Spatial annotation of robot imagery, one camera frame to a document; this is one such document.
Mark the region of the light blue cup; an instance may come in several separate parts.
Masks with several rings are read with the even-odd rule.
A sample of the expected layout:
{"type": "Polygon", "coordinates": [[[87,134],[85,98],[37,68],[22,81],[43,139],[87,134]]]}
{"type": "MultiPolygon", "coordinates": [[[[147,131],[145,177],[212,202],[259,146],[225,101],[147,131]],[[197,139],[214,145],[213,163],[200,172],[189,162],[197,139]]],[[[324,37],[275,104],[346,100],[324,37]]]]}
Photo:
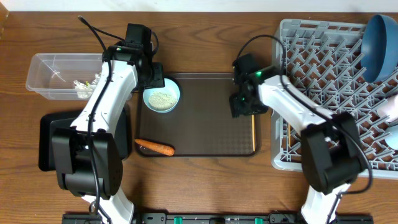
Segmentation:
{"type": "Polygon", "coordinates": [[[390,126],[388,127],[385,132],[387,134],[389,134],[386,138],[385,138],[385,142],[386,144],[394,149],[397,150],[398,149],[398,125],[394,125],[394,126],[390,126]]]}

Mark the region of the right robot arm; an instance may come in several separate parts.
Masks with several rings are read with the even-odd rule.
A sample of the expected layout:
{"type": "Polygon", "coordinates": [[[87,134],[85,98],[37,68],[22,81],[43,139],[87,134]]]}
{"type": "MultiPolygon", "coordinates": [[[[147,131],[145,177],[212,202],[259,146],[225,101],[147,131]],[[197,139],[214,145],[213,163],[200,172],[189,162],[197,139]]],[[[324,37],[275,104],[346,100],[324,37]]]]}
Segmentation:
{"type": "Polygon", "coordinates": [[[310,186],[301,215],[306,223],[336,222],[342,196],[351,193],[361,172],[372,171],[352,115],[317,105],[274,66],[233,69],[239,87],[229,100],[233,117],[272,108],[293,127],[300,136],[301,165],[310,186]]]}

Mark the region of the dark blue plate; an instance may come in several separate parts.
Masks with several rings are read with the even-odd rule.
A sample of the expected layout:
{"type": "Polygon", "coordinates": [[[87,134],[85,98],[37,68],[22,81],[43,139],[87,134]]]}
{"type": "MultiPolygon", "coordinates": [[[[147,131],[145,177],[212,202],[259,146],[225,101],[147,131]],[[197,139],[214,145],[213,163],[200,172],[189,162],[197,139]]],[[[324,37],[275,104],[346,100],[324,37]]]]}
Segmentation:
{"type": "Polygon", "coordinates": [[[361,44],[361,66],[368,83],[383,82],[397,66],[397,22],[392,17],[373,16],[364,31],[361,44]]]}

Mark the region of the light blue rice bowl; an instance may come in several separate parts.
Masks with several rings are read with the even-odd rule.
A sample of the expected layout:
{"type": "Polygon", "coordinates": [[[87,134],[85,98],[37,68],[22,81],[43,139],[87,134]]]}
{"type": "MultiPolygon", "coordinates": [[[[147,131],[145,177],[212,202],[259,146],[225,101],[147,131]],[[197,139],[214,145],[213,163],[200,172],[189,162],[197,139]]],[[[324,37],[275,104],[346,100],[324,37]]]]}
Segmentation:
{"type": "Polygon", "coordinates": [[[172,111],[180,99],[180,88],[177,82],[169,78],[165,78],[164,82],[164,87],[146,89],[142,96],[145,105],[157,113],[172,111]]]}

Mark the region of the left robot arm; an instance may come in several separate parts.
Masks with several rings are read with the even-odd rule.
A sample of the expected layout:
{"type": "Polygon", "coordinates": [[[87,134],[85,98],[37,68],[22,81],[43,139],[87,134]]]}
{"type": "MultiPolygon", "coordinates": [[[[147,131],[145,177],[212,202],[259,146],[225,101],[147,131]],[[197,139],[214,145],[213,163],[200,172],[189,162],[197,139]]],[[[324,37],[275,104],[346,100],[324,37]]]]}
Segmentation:
{"type": "Polygon", "coordinates": [[[51,138],[58,185],[90,203],[97,222],[132,223],[134,204],[122,188],[123,164],[114,139],[125,102],[135,89],[163,87],[153,45],[112,45],[83,111],[51,138]]]}

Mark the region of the pink cup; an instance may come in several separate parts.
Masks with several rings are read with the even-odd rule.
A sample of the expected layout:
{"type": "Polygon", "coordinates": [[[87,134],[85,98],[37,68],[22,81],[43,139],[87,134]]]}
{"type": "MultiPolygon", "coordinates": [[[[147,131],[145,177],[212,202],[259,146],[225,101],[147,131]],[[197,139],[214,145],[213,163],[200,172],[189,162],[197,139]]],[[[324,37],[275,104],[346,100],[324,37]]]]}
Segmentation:
{"type": "Polygon", "coordinates": [[[391,96],[377,110],[380,118],[387,116],[387,122],[391,123],[397,119],[397,95],[391,96]]]}

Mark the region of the white paper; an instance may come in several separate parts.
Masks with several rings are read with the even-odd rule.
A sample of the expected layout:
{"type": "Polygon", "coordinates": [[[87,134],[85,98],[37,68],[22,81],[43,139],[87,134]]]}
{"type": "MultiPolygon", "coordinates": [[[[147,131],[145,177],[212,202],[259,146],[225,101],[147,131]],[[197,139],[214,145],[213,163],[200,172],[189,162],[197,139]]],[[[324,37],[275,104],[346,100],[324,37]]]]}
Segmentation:
{"type": "Polygon", "coordinates": [[[79,99],[85,100],[91,97],[93,92],[84,90],[83,85],[85,84],[85,82],[74,80],[73,84],[74,84],[74,90],[76,91],[79,99]]]}

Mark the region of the orange carrot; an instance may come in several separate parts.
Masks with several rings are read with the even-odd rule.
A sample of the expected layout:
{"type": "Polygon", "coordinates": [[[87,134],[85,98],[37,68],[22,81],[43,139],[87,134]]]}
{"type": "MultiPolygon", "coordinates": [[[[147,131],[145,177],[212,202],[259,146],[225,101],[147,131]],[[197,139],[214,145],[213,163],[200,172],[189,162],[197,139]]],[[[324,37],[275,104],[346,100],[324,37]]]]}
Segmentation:
{"type": "Polygon", "coordinates": [[[175,154],[175,149],[172,146],[144,139],[135,139],[134,141],[144,151],[152,151],[165,156],[173,156],[175,154]]]}

